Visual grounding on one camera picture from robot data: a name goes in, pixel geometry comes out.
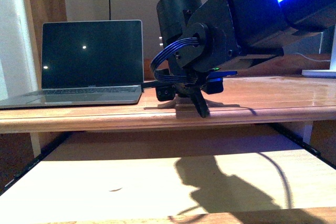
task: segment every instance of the wooden panel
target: wooden panel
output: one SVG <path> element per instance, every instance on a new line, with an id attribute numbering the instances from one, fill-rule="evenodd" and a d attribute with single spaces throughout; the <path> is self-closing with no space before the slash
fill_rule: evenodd
<path id="1" fill-rule="evenodd" d="M 336 80 L 228 78 L 224 93 L 204 95 L 201 118 L 190 99 L 158 102 L 147 89 L 136 105 L 0 111 L 0 132 L 168 129 L 224 124 L 336 119 Z"/>
<path id="2" fill-rule="evenodd" d="M 247 223 L 246 211 L 336 205 L 336 171 L 264 125 L 101 135 L 75 133 L 20 179 L 0 197 L 0 222 L 230 212 Z"/>
<path id="3" fill-rule="evenodd" d="M 28 133 L 0 134 L 0 192 L 33 159 Z"/>
<path id="4" fill-rule="evenodd" d="M 53 222 L 50 224 L 332 224 L 336 223 L 336 207 L 306 208 L 306 209 L 282 209 L 253 212 L 226 212 L 218 214 L 203 214 L 193 216 L 169 216 L 162 219 L 125 219 L 105 221 L 71 221 Z"/>
<path id="5" fill-rule="evenodd" d="M 310 144 L 336 165 L 336 121 L 314 122 Z"/>
<path id="6" fill-rule="evenodd" d="M 330 54 L 307 55 L 316 60 L 330 60 Z M 144 60 L 145 80 L 153 80 L 150 70 L 151 59 Z M 329 69 L 329 62 L 316 62 L 305 59 L 300 55 L 285 55 L 266 61 L 246 70 L 239 70 L 238 76 L 276 76 L 285 74 L 301 74 L 303 69 Z M 160 68 L 167 68 L 168 62 L 162 63 Z"/>
<path id="7" fill-rule="evenodd" d="M 36 43 L 38 61 L 41 62 L 42 25 L 45 22 L 67 21 L 65 0 L 25 0 L 29 30 L 34 29 L 35 39 L 30 35 L 33 44 Z"/>

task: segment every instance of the laptop keyboard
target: laptop keyboard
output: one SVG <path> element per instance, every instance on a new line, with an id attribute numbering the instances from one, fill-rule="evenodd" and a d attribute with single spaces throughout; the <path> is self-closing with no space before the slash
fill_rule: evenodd
<path id="1" fill-rule="evenodd" d="M 108 87 L 108 88 L 87 88 L 87 89 L 52 89 L 38 90 L 27 95 L 44 94 L 91 94 L 91 93 L 131 93 L 135 92 L 137 87 Z"/>

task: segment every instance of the white stand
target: white stand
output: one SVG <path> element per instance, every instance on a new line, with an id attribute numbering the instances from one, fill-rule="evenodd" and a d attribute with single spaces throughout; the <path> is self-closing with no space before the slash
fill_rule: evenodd
<path id="1" fill-rule="evenodd" d="M 331 61 L 329 70 L 303 70 L 302 75 L 305 77 L 315 78 L 336 78 L 336 29 L 334 41 L 332 44 Z"/>

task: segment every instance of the black cylinder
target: black cylinder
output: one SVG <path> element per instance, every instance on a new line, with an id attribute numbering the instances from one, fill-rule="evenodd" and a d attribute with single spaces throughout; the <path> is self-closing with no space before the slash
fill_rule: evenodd
<path id="1" fill-rule="evenodd" d="M 156 6 L 164 47 L 182 35 L 189 17 L 202 5 L 201 0 L 160 0 Z"/>

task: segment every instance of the laptop trackpad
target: laptop trackpad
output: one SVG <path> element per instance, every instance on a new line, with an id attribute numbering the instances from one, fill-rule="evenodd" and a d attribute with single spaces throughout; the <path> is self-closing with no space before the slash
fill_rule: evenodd
<path id="1" fill-rule="evenodd" d="M 62 103 L 71 104 L 73 102 L 90 102 L 99 99 L 102 94 L 53 94 L 45 95 L 39 99 L 27 102 L 27 104 L 39 103 Z"/>

